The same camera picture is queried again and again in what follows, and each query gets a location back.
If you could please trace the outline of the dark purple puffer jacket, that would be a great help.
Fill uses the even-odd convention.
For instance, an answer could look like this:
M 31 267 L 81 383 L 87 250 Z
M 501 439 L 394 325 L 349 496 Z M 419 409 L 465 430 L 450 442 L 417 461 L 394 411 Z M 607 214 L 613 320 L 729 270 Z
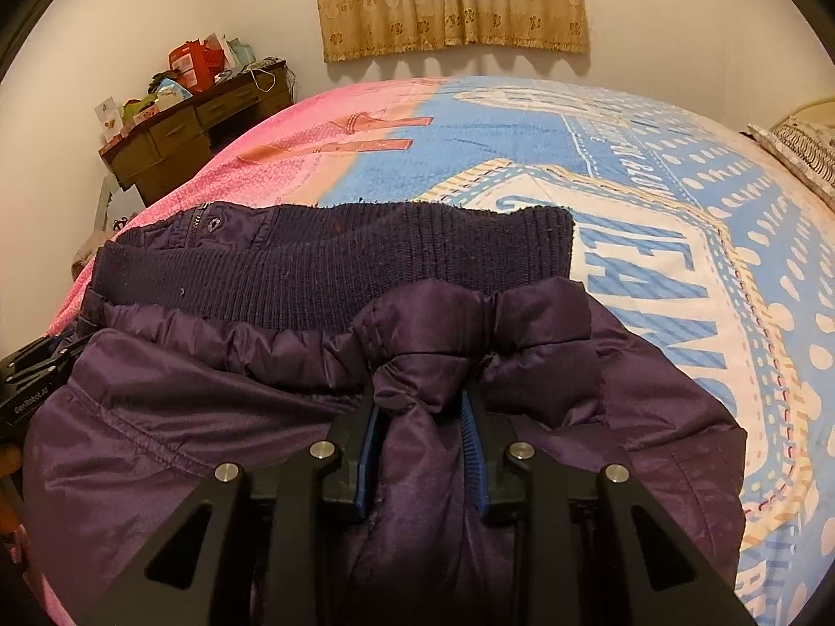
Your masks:
M 214 203 L 99 250 L 32 416 L 30 551 L 76 622 L 215 466 L 286 462 L 372 397 L 374 502 L 326 556 L 314 624 L 516 624 L 512 530 L 467 493 L 477 397 L 557 462 L 623 464 L 732 588 L 746 435 L 570 278 L 565 209 Z

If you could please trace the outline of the red gift bag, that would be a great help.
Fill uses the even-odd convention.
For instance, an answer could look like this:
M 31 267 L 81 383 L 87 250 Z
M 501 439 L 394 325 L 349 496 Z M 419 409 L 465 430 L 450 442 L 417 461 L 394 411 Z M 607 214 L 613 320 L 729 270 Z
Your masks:
M 191 93 L 201 93 L 212 88 L 215 76 L 225 68 L 225 54 L 205 42 L 187 41 L 169 53 L 169 67 L 181 86 Z

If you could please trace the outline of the dark wooden desk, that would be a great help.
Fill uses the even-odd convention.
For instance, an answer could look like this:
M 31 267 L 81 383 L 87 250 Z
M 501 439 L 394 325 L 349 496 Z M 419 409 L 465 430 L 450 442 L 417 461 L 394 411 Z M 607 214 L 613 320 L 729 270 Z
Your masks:
M 288 64 L 269 62 L 150 117 L 99 155 L 119 187 L 136 188 L 151 205 L 194 178 L 233 140 L 292 105 Z

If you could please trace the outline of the pink and blue bedspread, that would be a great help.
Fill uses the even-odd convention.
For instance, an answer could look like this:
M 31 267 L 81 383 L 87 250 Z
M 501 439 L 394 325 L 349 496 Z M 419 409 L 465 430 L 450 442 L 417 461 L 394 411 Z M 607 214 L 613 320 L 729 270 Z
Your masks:
M 811 602 L 833 561 L 833 215 L 769 133 L 552 81 L 366 83 L 253 127 L 139 223 L 292 201 L 569 208 L 573 277 L 747 432 L 744 604 L 786 624 Z

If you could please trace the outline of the patterned grey pillow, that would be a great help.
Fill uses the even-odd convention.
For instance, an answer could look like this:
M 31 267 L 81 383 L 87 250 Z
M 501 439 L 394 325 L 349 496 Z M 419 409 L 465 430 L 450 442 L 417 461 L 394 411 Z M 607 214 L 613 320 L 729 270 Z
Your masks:
M 773 129 L 749 126 L 750 136 L 795 178 L 833 209 L 833 127 L 787 117 Z

